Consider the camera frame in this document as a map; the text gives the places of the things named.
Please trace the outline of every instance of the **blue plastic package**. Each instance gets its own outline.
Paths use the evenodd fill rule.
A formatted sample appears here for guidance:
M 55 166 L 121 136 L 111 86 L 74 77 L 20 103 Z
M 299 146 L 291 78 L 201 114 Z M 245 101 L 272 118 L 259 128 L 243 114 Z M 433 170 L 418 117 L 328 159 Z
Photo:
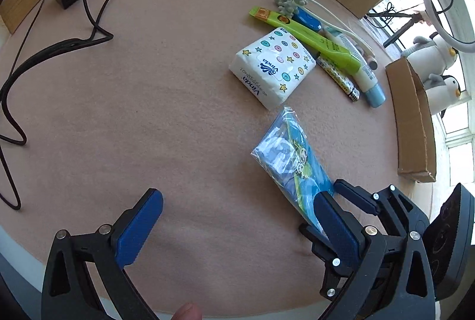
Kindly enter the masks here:
M 323 232 L 315 217 L 314 198 L 321 191 L 333 196 L 333 183 L 315 157 L 294 110 L 284 107 L 251 155 L 303 218 Z

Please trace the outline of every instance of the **round table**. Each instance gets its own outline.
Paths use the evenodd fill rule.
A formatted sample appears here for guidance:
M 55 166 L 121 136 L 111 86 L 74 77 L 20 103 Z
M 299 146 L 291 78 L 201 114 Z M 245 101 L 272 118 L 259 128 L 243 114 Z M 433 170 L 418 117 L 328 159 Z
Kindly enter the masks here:
M 371 192 L 399 185 L 390 59 L 343 6 L 319 1 L 375 50 L 387 101 L 352 103 L 316 67 L 286 105 L 332 179 Z M 88 0 L 93 14 L 102 2 Z M 93 232 L 155 187 L 163 214 L 126 268 L 154 310 L 193 300 L 208 316 L 243 316 L 323 300 L 324 265 L 297 230 L 303 219 L 250 156 L 278 110 L 228 70 L 239 49 L 272 29 L 248 15 L 255 5 L 275 9 L 273 0 L 111 0 L 101 26 L 112 41 L 23 75 L 9 106 L 28 144 L 2 143 L 23 208 L 0 204 L 0 225 L 46 263 L 57 230 Z M 35 12 L 1 51 L 3 78 Z M 90 31 L 81 2 L 64 11 L 46 0 L 20 60 Z M 2 133 L 14 135 L 5 122 Z M 0 187 L 13 198 L 4 176 Z

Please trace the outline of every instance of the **cardboard flap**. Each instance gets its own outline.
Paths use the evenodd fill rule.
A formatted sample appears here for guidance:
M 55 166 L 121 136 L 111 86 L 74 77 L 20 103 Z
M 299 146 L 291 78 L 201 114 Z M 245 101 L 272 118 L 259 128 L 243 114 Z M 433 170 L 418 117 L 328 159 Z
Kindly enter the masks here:
M 398 174 L 434 182 L 436 147 L 427 95 L 406 58 L 386 66 L 398 132 Z

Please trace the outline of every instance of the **patterned package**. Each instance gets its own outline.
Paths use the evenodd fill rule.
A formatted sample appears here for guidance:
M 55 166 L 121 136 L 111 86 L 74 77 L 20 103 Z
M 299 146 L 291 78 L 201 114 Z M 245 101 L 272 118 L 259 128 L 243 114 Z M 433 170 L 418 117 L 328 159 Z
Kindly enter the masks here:
M 316 65 L 315 59 L 284 28 L 240 50 L 229 69 L 268 109 L 275 109 Z
M 321 191 L 333 196 L 333 183 L 315 157 L 294 110 L 284 107 L 251 155 L 303 218 L 323 232 L 315 217 L 314 198 Z

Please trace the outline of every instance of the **penguin plush toy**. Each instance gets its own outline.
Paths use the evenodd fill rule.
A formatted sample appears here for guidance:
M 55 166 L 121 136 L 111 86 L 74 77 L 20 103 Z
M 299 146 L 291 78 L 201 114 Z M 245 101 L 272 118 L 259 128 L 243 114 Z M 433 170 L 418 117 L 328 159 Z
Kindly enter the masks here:
M 409 61 L 421 82 L 425 83 L 430 74 L 442 75 L 452 67 L 457 60 L 458 51 L 434 32 L 429 39 L 416 36 L 414 46 L 402 51 L 401 57 Z
M 448 106 L 454 104 L 460 98 L 460 85 L 452 75 L 430 74 L 429 79 L 424 82 L 427 100 L 431 115 L 440 112 L 443 118 Z

